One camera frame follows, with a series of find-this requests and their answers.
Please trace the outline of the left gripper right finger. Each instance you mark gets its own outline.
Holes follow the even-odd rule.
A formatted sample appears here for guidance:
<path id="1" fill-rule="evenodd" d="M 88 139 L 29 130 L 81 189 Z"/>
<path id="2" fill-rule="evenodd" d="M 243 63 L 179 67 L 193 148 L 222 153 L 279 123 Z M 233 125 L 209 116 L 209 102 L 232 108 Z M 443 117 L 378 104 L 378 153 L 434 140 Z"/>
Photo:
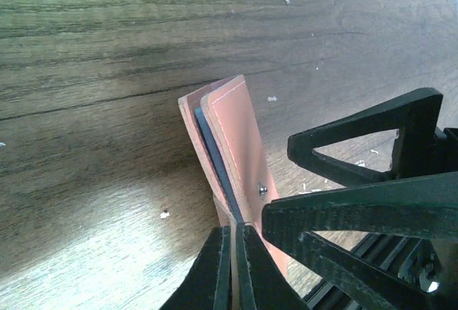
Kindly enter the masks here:
<path id="1" fill-rule="evenodd" d="M 241 309 L 308 308 L 283 277 L 252 226 L 237 225 L 235 256 Z"/>

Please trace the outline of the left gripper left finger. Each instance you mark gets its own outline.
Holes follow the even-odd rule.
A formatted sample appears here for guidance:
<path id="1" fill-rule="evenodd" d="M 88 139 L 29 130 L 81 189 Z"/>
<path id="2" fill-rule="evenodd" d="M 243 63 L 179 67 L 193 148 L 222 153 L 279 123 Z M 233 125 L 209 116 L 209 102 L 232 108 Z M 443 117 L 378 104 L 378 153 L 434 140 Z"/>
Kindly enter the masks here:
<path id="1" fill-rule="evenodd" d="M 230 227 L 212 229 L 184 281 L 161 308 L 229 309 L 230 246 Z"/>

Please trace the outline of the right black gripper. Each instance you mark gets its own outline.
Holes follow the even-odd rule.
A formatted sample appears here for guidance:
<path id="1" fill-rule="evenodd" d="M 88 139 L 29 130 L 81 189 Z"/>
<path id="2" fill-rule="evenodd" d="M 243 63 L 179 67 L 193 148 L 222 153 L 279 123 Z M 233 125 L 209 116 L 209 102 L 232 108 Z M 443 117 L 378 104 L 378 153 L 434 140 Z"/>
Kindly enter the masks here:
<path id="1" fill-rule="evenodd" d="M 442 100 L 419 88 L 291 135 L 287 156 L 297 166 L 340 185 L 375 184 L 275 200 L 262 210 L 264 239 L 367 309 L 455 309 L 457 129 L 437 127 Z M 430 240 L 442 265 L 439 288 L 409 285 L 321 231 Z"/>

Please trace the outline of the pink leather card holder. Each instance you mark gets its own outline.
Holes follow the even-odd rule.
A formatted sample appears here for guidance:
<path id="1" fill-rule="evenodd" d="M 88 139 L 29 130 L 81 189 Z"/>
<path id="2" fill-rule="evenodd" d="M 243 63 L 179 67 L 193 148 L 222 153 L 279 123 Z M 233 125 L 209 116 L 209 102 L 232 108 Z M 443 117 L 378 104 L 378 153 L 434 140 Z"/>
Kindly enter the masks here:
<path id="1" fill-rule="evenodd" d="M 278 199 L 243 75 L 207 84 L 178 100 L 222 226 L 262 228 L 265 204 Z"/>

